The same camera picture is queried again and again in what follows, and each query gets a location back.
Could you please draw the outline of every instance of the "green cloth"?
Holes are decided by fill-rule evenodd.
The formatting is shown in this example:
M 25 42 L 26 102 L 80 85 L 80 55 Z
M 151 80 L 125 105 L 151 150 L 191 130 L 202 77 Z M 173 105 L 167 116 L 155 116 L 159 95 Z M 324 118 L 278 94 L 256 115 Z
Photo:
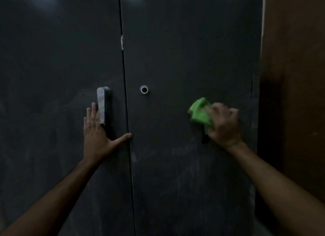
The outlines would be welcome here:
M 195 101 L 195 103 L 193 103 L 188 111 L 188 113 L 191 115 L 191 121 L 204 124 L 205 130 L 206 126 L 213 126 L 209 115 L 204 110 L 204 107 L 206 105 L 210 106 L 211 104 L 205 98 L 200 98 L 199 100 Z

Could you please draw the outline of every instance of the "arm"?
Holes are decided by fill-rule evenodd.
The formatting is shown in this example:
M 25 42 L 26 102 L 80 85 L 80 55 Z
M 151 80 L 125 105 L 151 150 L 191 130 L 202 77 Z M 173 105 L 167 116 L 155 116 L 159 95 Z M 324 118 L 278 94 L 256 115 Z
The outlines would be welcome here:
M 87 108 L 83 130 L 83 160 L 0 236 L 57 235 L 96 169 L 118 145 L 132 137 L 128 133 L 114 141 L 109 140 L 100 125 L 95 103 L 92 108 Z
M 248 148 L 239 133 L 238 110 L 221 103 L 205 110 L 214 123 L 209 137 L 239 162 L 281 224 L 295 235 L 325 235 L 324 204 Z

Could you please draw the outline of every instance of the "brown wall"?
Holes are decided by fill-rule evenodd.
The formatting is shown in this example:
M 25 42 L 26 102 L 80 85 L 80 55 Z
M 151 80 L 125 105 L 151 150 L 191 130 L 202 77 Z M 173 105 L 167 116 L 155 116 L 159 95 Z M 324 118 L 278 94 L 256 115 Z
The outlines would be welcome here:
M 325 0 L 265 1 L 261 71 L 258 155 L 325 202 Z

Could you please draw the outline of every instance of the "door handle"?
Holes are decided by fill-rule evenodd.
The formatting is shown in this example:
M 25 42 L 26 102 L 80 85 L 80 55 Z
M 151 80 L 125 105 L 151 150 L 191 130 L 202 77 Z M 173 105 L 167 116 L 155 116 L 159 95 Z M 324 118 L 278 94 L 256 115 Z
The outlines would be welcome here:
M 106 125 L 108 121 L 108 110 L 110 109 L 111 90 L 109 87 L 99 87 L 97 89 L 98 111 L 100 114 L 100 124 Z

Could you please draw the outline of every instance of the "dark gray cabinet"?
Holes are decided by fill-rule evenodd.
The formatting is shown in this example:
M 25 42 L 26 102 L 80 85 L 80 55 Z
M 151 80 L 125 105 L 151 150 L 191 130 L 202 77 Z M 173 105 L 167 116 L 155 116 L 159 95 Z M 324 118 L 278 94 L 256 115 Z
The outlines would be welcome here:
M 251 234 L 250 180 L 202 142 L 187 110 L 201 97 L 239 108 L 256 147 L 262 0 L 0 0 L 0 10 L 5 226 L 82 159 L 86 107 L 108 86 L 111 134 L 134 137 L 60 234 Z

